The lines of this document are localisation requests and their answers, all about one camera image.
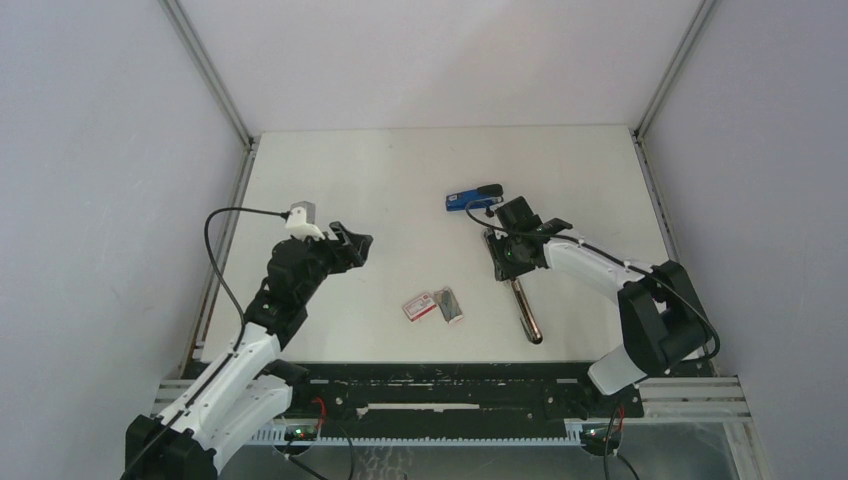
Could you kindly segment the blue black stapler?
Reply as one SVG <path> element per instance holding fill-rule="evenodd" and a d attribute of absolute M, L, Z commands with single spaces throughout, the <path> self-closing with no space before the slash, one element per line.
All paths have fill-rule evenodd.
<path fill-rule="evenodd" d="M 445 198 L 445 209 L 448 212 L 464 211 L 466 209 L 487 209 L 503 201 L 503 186 L 499 183 L 488 184 L 449 194 Z"/>

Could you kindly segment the silver white stapler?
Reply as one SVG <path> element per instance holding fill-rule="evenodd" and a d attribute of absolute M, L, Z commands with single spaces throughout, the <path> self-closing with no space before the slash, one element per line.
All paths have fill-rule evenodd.
<path fill-rule="evenodd" d="M 509 287 L 517 304 L 520 323 L 527 340 L 534 345 L 541 344 L 544 337 L 536 322 L 523 285 L 517 276 L 508 274 L 505 264 L 498 259 L 497 248 L 503 244 L 505 237 L 499 238 L 493 229 L 486 228 L 482 233 L 482 238 L 494 265 L 495 280 Z"/>

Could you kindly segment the staple box tray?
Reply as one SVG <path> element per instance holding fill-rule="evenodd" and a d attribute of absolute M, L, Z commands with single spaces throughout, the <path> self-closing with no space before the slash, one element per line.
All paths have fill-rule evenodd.
<path fill-rule="evenodd" d="M 447 324 L 457 323 L 464 318 L 464 313 L 450 287 L 436 291 L 433 296 Z"/>

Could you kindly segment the red white staple box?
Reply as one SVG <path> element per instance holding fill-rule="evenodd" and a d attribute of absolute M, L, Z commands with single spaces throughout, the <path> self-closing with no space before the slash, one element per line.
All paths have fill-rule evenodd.
<path fill-rule="evenodd" d="M 437 304 L 430 293 L 423 293 L 406 302 L 402 310 L 410 322 L 416 322 L 437 308 Z"/>

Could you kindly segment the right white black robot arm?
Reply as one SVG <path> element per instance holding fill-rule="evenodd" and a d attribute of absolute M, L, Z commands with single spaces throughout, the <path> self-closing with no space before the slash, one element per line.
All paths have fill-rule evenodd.
<path fill-rule="evenodd" d="M 589 366 L 588 381 L 577 391 L 587 414 L 605 415 L 619 391 L 693 362 L 697 350 L 705 359 L 719 351 L 717 331 L 679 263 L 617 256 L 560 218 L 543 221 L 522 196 L 492 215 L 499 224 L 486 228 L 485 242 L 497 280 L 552 270 L 581 281 L 618 309 L 622 342 Z"/>

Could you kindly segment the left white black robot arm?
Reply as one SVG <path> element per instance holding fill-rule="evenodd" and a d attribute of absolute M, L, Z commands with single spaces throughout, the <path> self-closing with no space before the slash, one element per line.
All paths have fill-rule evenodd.
<path fill-rule="evenodd" d="M 334 274 L 365 264 L 373 238 L 333 222 L 306 224 L 274 246 L 263 279 L 228 348 L 155 416 L 125 435 L 125 479 L 215 479 L 258 430 L 285 413 L 305 414 L 304 368 L 280 354 L 307 318 L 307 304 Z"/>

